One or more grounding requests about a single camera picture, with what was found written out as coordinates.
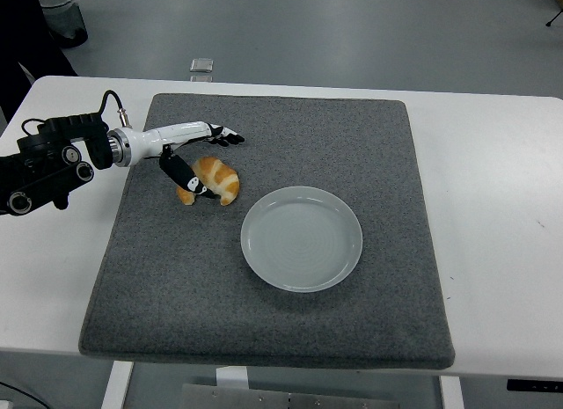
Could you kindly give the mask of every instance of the robot finger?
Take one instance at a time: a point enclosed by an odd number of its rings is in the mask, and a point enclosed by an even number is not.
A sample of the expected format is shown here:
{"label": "robot finger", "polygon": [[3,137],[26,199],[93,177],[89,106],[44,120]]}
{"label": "robot finger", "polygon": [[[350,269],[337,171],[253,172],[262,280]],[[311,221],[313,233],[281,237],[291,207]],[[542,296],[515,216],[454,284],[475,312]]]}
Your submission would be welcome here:
{"label": "robot finger", "polygon": [[245,138],[243,138],[241,135],[227,135],[225,136],[225,139],[233,145],[237,145],[238,143],[245,141]]}

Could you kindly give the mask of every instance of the black trash bin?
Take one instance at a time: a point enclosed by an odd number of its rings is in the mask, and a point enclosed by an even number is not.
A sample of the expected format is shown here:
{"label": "black trash bin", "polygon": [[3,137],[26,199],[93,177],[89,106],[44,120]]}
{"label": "black trash bin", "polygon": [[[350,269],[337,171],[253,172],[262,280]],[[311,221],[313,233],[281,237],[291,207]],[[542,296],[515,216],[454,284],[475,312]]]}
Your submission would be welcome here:
{"label": "black trash bin", "polygon": [[80,0],[39,0],[47,26],[59,47],[72,48],[88,40]]}

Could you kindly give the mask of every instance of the black stand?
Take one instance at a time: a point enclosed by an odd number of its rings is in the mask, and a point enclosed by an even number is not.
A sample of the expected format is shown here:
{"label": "black stand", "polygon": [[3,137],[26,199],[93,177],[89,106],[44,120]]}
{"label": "black stand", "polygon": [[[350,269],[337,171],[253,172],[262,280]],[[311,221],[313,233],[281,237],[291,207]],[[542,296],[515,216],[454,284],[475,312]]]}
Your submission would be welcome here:
{"label": "black stand", "polygon": [[555,15],[555,18],[553,18],[553,19],[550,20],[548,23],[546,23],[545,26],[551,26],[551,25],[552,25],[552,22],[553,22],[555,19],[557,19],[557,17],[558,17],[561,13],[563,13],[563,9],[561,9],[561,11],[560,11],[557,15]]}

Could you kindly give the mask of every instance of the white table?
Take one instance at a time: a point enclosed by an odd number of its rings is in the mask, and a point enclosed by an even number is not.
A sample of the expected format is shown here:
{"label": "white table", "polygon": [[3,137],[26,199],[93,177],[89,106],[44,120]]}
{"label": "white table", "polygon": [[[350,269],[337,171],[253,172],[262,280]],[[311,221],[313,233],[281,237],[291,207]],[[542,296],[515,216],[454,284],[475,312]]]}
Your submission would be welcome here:
{"label": "white table", "polygon": [[[457,353],[441,373],[563,378],[561,100],[47,77],[0,138],[0,155],[18,152],[24,119],[97,111],[107,89],[118,92],[139,130],[159,92],[405,102]],[[116,109],[110,98],[104,120],[112,128],[120,125]],[[127,174],[96,171],[64,211],[50,204],[0,217],[0,350],[78,353]]]}

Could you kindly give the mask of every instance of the gray floor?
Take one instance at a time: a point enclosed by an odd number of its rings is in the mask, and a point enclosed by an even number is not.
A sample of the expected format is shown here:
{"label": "gray floor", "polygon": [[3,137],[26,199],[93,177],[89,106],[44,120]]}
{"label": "gray floor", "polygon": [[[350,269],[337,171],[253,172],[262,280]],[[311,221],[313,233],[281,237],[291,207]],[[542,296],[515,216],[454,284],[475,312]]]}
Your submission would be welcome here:
{"label": "gray floor", "polygon": [[[65,53],[86,77],[187,80],[192,59],[210,57],[215,82],[563,98],[563,16],[545,26],[554,0],[82,0],[81,9],[90,38]],[[54,407],[94,408],[109,366],[0,354],[0,381]],[[462,385],[470,409],[563,407],[560,396],[506,392],[503,378]]]}

